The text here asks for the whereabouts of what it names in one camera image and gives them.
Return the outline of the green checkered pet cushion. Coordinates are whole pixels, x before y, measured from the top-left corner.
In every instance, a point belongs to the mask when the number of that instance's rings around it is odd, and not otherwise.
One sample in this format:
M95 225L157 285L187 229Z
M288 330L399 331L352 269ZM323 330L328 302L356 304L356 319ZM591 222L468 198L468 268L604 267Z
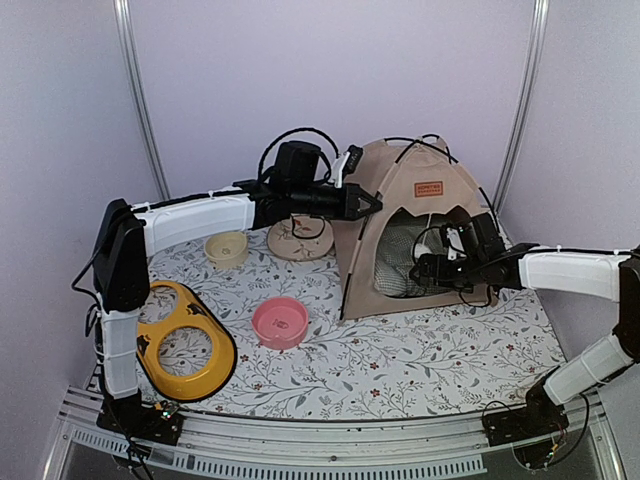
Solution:
M413 216L404 209L397 210L384 227L379 239L374 265L374 287L391 298L429 297L451 289L421 287L409 278L414 266L414 243L425 247L427 253L446 254L439 233L446 217L441 214Z

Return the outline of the beige fabric pet tent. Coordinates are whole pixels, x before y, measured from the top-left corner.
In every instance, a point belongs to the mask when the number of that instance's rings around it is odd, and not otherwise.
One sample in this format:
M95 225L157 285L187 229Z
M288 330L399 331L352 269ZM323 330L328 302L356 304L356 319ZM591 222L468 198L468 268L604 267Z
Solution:
M436 134L388 137L365 145L350 181L383 208L356 222L332 224L342 284L341 317L363 317L456 305L463 296L409 277L420 242L446 254L438 228L485 212L475 179Z

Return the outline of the cream pet bowl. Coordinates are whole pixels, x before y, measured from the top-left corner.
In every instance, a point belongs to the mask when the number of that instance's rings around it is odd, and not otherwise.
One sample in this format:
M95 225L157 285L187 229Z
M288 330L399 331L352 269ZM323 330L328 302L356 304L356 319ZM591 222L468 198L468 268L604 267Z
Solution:
M239 231L213 235L206 240L204 252L216 269L239 267L248 258L248 237Z

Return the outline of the pink pet bowl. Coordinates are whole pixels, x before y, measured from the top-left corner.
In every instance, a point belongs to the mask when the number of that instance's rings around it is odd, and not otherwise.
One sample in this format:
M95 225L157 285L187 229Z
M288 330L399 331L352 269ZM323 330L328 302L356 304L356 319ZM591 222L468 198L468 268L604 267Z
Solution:
M263 346L272 350L287 350L305 339L309 313L294 298L274 297L257 307L251 325Z

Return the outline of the yellow double bowl holder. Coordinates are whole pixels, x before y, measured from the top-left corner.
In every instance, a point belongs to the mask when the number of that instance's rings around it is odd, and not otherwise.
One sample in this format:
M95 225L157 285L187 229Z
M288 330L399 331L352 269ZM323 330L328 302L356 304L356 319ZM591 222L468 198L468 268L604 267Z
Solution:
M157 281L140 311L137 357L160 395L192 403L229 382L238 353L231 334L191 289Z

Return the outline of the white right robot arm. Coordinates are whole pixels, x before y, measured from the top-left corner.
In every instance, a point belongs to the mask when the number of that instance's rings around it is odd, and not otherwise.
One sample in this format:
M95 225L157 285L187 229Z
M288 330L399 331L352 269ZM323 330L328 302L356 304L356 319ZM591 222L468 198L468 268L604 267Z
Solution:
M458 294L484 286L536 292L561 337L586 327L568 361L530 388L517 427L537 436L559 407L603 386L639 361L639 250L506 245L495 221L480 214L436 227L445 251L416 253L411 279Z

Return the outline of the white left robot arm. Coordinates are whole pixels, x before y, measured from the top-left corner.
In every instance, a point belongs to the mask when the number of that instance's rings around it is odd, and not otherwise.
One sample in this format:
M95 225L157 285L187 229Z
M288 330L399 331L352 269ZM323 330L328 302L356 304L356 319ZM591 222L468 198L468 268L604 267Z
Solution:
M149 423L146 408L131 398L140 392L140 373L163 397L191 403L221 390L238 358L232 335L192 288L152 281L153 257L215 234L270 227L292 214L338 221L374 214L381 201L344 179L355 172L363 154L362 148L349 146L337 156L330 176L319 180L322 149L288 141L280 145L274 165L255 179L152 205L132 206L123 199L109 203L94 249L93 282L101 314L105 389L115 398L108 412L126 433L141 433ZM195 373L174 376L160 365L160 349L182 329L206 334L212 351Z

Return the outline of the round beige embroidered mat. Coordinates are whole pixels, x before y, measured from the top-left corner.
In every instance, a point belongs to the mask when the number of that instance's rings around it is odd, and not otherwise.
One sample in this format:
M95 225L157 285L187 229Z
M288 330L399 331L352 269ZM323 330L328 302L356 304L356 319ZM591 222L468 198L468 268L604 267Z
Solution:
M272 226L266 239L276 257L306 262L327 255L334 245L334 233L329 221L309 215L293 215Z

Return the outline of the floral white table mat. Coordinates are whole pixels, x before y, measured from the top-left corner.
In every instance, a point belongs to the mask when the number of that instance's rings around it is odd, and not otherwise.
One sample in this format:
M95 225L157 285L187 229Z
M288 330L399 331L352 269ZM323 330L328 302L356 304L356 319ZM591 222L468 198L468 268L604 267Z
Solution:
M340 317L336 259L297 263L273 256L264 231L249 235L240 267L216 270L202 240L150 259L152 280L190 287L233 336L229 382L192 411L262 418L352 420L479 411L519 404L564 355L536 294L504 290L493 304L464 304L356 320ZM251 325L265 300L288 296L308 310L297 347L264 347Z

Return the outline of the aluminium front rail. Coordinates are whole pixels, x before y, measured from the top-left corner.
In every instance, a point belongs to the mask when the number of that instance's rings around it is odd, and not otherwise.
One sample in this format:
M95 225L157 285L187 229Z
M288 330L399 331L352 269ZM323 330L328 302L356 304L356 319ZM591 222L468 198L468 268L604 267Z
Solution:
M295 421L186 412L176 445L128 442L96 420L101 396L69 388L45 461L47 479L623 479L596 395L570 403L557 456L552 436L493 445L485 415Z

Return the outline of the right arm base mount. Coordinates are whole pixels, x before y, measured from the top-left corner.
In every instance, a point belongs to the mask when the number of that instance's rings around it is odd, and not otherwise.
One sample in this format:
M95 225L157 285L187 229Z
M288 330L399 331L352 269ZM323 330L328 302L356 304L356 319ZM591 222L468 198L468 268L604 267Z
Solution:
M518 447L514 456L528 469L548 467L554 460L569 426L563 406L555 405L538 382L525 395L525 405L512 409L500 401L490 405L502 405L504 410L482 413L482 425L491 446L512 444L544 435L558 434L558 440L547 438L537 444Z

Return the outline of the left aluminium frame post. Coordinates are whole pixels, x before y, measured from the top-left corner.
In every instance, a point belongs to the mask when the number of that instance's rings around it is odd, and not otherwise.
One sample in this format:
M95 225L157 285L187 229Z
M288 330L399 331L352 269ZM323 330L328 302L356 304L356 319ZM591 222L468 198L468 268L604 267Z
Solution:
M161 200L171 198L149 113L138 59L130 2L114 0L114 13L125 70L152 179Z

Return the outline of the aluminium frame post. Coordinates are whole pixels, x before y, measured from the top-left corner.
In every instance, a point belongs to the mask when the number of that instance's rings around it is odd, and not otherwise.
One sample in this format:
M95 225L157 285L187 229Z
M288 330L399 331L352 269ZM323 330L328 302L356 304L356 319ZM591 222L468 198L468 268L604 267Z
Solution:
M493 206L497 212L500 212L506 204L509 187L515 175L517 160L525 134L536 79L543 55L549 6L550 2L548 0L536 0L533 2L533 15L520 93L511 133L507 142L505 157L494 193Z
M114 13L125 70L152 179L161 200L171 198L149 113L138 59L130 2L114 0Z

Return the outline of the right aluminium frame post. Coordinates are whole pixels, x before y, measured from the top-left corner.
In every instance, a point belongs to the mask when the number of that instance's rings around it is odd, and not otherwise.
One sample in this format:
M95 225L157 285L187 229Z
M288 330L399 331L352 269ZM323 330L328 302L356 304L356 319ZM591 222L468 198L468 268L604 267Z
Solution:
M543 55L549 6L550 2L548 0L536 0L533 2L533 15L520 93L511 133L507 142L505 157L494 193L493 206L497 212L500 212L506 204L509 187L515 175L517 160L525 134L536 79Z

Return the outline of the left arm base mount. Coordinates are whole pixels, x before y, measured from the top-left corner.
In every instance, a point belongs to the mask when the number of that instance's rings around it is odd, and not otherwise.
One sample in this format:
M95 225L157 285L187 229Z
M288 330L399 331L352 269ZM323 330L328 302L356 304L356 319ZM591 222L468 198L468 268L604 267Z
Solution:
M96 425L132 439L148 440L170 446L178 444L184 417L164 406L145 406L140 393L103 400Z

